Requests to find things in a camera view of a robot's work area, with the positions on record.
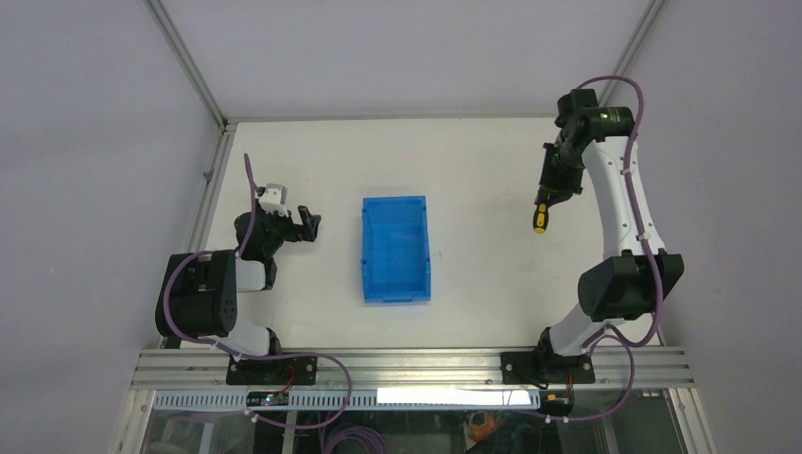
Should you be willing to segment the yellow black screwdriver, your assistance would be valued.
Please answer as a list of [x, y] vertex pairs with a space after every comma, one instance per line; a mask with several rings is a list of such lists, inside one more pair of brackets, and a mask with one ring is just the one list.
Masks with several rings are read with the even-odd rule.
[[533, 218], [532, 229], [536, 234], [544, 234], [549, 225], [549, 207], [546, 203], [538, 203], [536, 205]]

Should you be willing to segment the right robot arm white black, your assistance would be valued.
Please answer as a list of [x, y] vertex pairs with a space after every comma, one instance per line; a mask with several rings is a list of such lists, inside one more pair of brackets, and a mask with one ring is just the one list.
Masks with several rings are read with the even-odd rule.
[[549, 210], [582, 193], [588, 176], [601, 219], [602, 260], [578, 280], [578, 302], [546, 328], [532, 353], [535, 374], [556, 383], [589, 364], [604, 335], [630, 348], [656, 334], [670, 290], [685, 265], [656, 231], [639, 174], [640, 118], [627, 107], [603, 107], [594, 90], [575, 88], [557, 103], [556, 139], [544, 160], [532, 228], [546, 232]]

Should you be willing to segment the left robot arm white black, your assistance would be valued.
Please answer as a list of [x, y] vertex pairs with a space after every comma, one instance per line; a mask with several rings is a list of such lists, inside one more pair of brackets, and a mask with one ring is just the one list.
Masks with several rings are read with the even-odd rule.
[[285, 371], [280, 341], [239, 312], [237, 297], [273, 288], [274, 256], [284, 244], [317, 239], [322, 217], [304, 205], [297, 214], [298, 223], [291, 212], [282, 216], [258, 206], [235, 219], [236, 248], [171, 255], [155, 309], [159, 333], [248, 359], [248, 371], [260, 383], [278, 381]]

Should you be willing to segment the blue plastic bin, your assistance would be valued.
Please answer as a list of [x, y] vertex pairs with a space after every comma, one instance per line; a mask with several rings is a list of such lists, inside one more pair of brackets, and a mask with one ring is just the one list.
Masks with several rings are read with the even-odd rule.
[[363, 298], [370, 305], [402, 305], [431, 298], [427, 199], [368, 197], [361, 208]]

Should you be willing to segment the orange object below table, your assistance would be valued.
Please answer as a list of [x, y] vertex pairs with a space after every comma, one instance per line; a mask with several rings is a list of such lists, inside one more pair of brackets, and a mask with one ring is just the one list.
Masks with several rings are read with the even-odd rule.
[[492, 411], [476, 411], [471, 413], [465, 423], [465, 436], [474, 444], [487, 439], [506, 424], [501, 413]]

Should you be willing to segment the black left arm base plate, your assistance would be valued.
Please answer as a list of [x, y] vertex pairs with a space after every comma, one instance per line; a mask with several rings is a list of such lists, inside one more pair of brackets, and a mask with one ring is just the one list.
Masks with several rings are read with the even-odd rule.
[[230, 386], [311, 386], [316, 384], [318, 361], [313, 357], [278, 360], [230, 358], [225, 383]]

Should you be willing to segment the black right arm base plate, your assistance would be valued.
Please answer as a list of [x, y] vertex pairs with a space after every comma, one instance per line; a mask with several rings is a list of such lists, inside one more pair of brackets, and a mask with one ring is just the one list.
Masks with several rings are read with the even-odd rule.
[[499, 355], [504, 384], [593, 384], [594, 367], [589, 356], [563, 357], [535, 351], [506, 351]]

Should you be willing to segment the aluminium rail front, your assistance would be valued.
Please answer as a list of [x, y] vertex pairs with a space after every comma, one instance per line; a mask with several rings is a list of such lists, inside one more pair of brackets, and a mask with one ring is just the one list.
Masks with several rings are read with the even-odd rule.
[[[378, 388], [530, 388], [530, 384], [504, 384], [499, 355], [531, 351], [528, 347], [456, 349], [340, 349], [326, 350], [317, 358], [315, 385], [292, 385], [297, 390], [343, 390], [348, 384], [359, 391]], [[225, 383], [230, 356], [218, 350], [144, 350], [134, 370], [134, 390], [190, 391], [250, 388], [278, 390], [284, 386], [230, 386]], [[622, 349], [602, 346], [591, 359], [593, 384], [546, 385], [553, 390], [615, 390], [631, 384], [638, 390], [692, 388], [689, 362], [679, 347], [647, 346], [627, 355]]]

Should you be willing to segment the aluminium frame post right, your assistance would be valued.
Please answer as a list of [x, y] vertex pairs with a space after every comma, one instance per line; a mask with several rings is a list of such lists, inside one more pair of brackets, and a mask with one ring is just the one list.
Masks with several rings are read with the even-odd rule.
[[[624, 46], [619, 59], [614, 66], [613, 75], [619, 77], [627, 77], [632, 68], [636, 57], [638, 56], [643, 43], [651, 33], [654, 24], [657, 22], [662, 9], [664, 8], [666, 0], [650, 0], [646, 8], [641, 14], [636, 23], [636, 27], [632, 32], [627, 44]], [[620, 80], [612, 79], [607, 80], [603, 85], [599, 102], [602, 106], [607, 106], [610, 101], [615, 97], [619, 86]]]

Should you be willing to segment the aluminium frame post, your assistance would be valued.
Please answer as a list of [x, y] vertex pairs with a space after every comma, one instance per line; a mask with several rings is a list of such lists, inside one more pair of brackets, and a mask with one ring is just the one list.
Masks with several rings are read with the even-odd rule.
[[[624, 46], [619, 59], [614, 66], [613, 75], [619, 77], [627, 77], [632, 68], [636, 57], [638, 56], [643, 43], [651, 33], [654, 24], [657, 22], [662, 9], [664, 8], [666, 0], [650, 0], [646, 8], [641, 14], [636, 23], [636, 27], [632, 32], [627, 44]], [[599, 102], [602, 106], [607, 106], [610, 101], [615, 97], [619, 86], [620, 80], [612, 79], [607, 80], [603, 85]]]
[[144, 3], [153, 16], [157, 27], [160, 28], [162, 34], [164, 35], [168, 47], [174, 54], [174, 57], [182, 68], [191, 87], [198, 95], [206, 112], [209, 113], [217, 127], [224, 131], [228, 125], [225, 114], [219, 107], [211, 89], [209, 88], [209, 85], [201, 73], [201, 70], [197, 66], [195, 59], [191, 55], [189, 48], [184, 42], [180, 30], [177, 28], [176, 24], [171, 18], [165, 3], [161, 0], [145, 0]]

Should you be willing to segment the aluminium frame post left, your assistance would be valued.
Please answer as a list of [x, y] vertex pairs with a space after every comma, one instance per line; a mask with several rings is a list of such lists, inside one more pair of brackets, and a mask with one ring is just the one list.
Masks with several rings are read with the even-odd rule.
[[153, 16], [157, 27], [160, 28], [162, 34], [164, 35], [168, 47], [174, 54], [174, 57], [182, 68], [191, 87], [198, 95], [206, 112], [209, 113], [217, 127], [224, 131], [228, 125], [225, 114], [219, 107], [211, 89], [209, 88], [209, 85], [201, 73], [201, 70], [197, 66], [195, 59], [191, 55], [189, 48], [184, 42], [180, 30], [177, 28], [176, 24], [171, 18], [165, 3], [161, 0], [145, 0], [144, 3]]

